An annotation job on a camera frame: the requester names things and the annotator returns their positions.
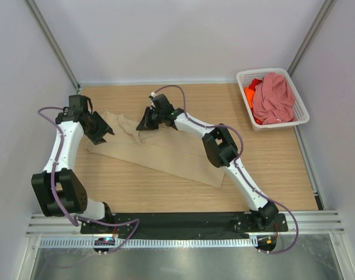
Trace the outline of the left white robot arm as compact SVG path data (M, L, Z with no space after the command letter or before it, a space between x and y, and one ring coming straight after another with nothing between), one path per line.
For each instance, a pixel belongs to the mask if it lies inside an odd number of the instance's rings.
M48 120L56 129L51 155L43 171L34 174L31 185L46 217L66 217L74 225L94 223L101 233L113 229L114 219L105 202L90 199L74 172L80 141L87 137L94 145L105 143L113 129L93 110L92 101L83 95L71 95L69 104Z

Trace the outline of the beige t shirt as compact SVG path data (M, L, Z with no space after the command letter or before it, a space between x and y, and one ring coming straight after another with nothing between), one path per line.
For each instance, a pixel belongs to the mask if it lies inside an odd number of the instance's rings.
M103 119L114 129L105 143L86 142L91 153L117 158L212 187L222 186L224 171L210 164L202 141L172 128L137 131L138 123L124 115L104 112Z

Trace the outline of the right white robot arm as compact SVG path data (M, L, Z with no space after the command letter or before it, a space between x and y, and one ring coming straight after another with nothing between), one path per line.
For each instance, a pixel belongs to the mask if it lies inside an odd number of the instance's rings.
M242 192L253 215L254 226L261 231L273 227L279 210L276 204L257 186L245 169L230 131L224 124L212 125L194 118L181 108L174 108L164 94L151 93L151 105L146 107L138 131L157 130L164 124L177 131L186 132L202 140L208 161L224 170Z

